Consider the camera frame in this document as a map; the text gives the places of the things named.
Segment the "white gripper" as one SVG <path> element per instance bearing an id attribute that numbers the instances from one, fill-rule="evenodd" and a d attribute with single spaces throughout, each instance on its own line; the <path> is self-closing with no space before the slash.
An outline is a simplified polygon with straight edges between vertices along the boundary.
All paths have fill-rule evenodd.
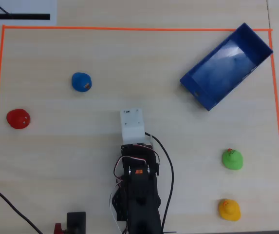
<path id="1" fill-rule="evenodd" d="M 123 144 L 145 143 L 145 125 L 142 109 L 130 108 L 120 111 Z"/>

